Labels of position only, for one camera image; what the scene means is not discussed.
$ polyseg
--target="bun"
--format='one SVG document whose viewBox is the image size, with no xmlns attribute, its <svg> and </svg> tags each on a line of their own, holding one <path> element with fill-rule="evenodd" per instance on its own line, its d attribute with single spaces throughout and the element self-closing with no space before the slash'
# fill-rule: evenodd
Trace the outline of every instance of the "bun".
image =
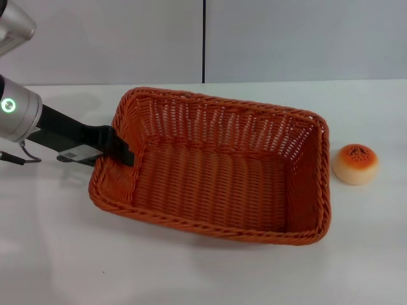
<svg viewBox="0 0 407 305">
<path fill-rule="evenodd" d="M 374 151 L 360 144 L 342 147 L 333 160 L 335 175 L 352 185 L 371 181 L 377 174 L 379 160 Z"/>
</svg>

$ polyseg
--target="wicker basket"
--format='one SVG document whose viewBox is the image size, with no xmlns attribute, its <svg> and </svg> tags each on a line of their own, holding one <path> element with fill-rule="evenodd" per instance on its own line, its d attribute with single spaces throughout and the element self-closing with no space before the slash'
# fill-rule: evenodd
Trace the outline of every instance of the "wicker basket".
<svg viewBox="0 0 407 305">
<path fill-rule="evenodd" d="M 130 168 L 98 160 L 101 209 L 204 235 L 308 245 L 331 220 L 328 126 L 293 108 L 136 88 L 113 120 Z"/>
</svg>

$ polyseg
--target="white tabletop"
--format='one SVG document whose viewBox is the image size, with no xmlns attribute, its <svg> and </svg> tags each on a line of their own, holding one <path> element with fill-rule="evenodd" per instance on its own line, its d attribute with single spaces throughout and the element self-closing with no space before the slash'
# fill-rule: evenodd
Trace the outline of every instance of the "white tabletop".
<svg viewBox="0 0 407 305">
<path fill-rule="evenodd" d="M 320 242 L 251 245 L 103 212 L 88 197 L 92 168 L 28 142 L 42 163 L 0 163 L 0 304 L 407 304 L 407 80 L 161 87 L 314 111 L 328 122 L 331 155 L 367 145 L 379 176 L 350 187 L 331 175 L 332 223 Z M 30 87 L 95 125 L 110 124 L 131 88 Z M 5 140 L 0 148 L 23 156 Z"/>
</svg>

